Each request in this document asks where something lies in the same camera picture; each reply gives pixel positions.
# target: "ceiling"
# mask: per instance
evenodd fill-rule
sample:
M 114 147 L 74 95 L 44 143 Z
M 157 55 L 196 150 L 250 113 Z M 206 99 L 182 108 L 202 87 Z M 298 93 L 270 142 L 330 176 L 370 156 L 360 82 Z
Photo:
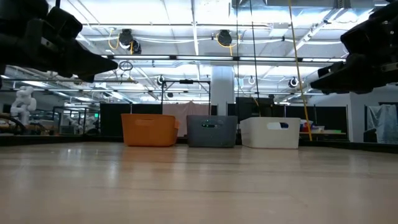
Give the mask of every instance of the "ceiling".
M 55 0 L 48 2 L 51 6 L 55 5 Z M 73 14 L 84 25 L 78 36 L 81 44 L 100 55 L 130 55 L 128 50 L 121 47 L 116 50 L 113 48 L 117 46 L 116 39 L 121 29 L 132 29 L 134 38 L 141 44 L 142 55 L 294 57 L 294 37 L 290 26 L 289 7 L 285 1 L 252 0 L 251 2 L 252 12 L 250 1 L 245 0 L 232 2 L 229 0 L 62 0 L 61 8 Z M 303 58 L 345 58 L 347 53 L 340 42 L 340 35 L 365 21 L 375 6 L 385 4 L 384 1 L 375 0 L 296 0 L 293 3 L 292 18 L 297 55 Z M 221 29 L 230 31 L 236 44 L 232 49 L 218 44 L 216 36 Z M 80 82 L 58 82 L 46 85 L 56 89 L 87 91 L 95 89 L 141 90 L 142 93 L 121 92 L 123 97 L 111 96 L 110 99 L 101 92 L 91 91 L 90 95 L 85 93 L 85 97 L 91 97 L 94 100 L 154 103 L 160 98 L 159 94 L 144 92 L 160 89 L 156 84 L 160 75 L 169 80 L 206 81 L 213 75 L 212 67 L 219 66 L 216 62 L 206 60 L 127 61 L 134 66 L 131 71 L 124 72 L 118 69 L 96 76 L 96 80 L 108 82 L 106 86 L 99 87 L 99 83 Z M 317 78 L 316 71 L 328 64 L 330 62 L 300 65 L 305 91 L 316 93 L 309 89 L 308 84 Z M 260 92 L 297 92 L 297 89 L 291 89 L 287 84 L 291 78 L 297 77 L 295 63 L 281 63 L 278 60 L 260 63 L 257 66 L 253 62 L 240 63 L 238 69 L 237 61 L 230 61 L 228 66 L 234 69 L 236 77 L 239 78 L 241 91 L 247 94 L 256 91 L 256 84 L 251 84 L 252 77 L 255 78 L 256 74 Z M 63 80 L 54 73 L 34 70 L 25 70 L 22 73 L 9 72 L 6 75 L 10 78 L 18 76 L 18 78 Z M 138 81 L 138 84 L 128 82 L 130 78 Z M 196 91 L 196 93 L 176 94 L 173 99 L 166 98 L 170 101 L 208 99 L 206 90 L 200 85 L 176 83 L 170 87 L 169 91 Z M 68 96 L 80 94 L 67 91 L 63 93 Z M 277 95 L 277 99 L 284 101 L 287 97 Z M 294 100 L 297 98 L 289 97 L 289 101 Z

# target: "wooden floor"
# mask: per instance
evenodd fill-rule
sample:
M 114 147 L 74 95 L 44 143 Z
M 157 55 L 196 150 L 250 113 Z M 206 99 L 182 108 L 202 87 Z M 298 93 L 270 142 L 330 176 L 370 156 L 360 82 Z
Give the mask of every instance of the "wooden floor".
M 398 156 L 300 150 L 0 148 L 0 223 L 398 223 Z

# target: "white column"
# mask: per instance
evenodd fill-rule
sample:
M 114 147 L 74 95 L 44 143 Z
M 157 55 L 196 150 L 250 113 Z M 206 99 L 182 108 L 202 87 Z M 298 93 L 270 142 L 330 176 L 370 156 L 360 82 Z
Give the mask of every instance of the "white column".
M 232 67 L 215 66 L 211 74 L 211 105 L 218 106 L 218 115 L 227 115 L 227 104 L 235 102 Z

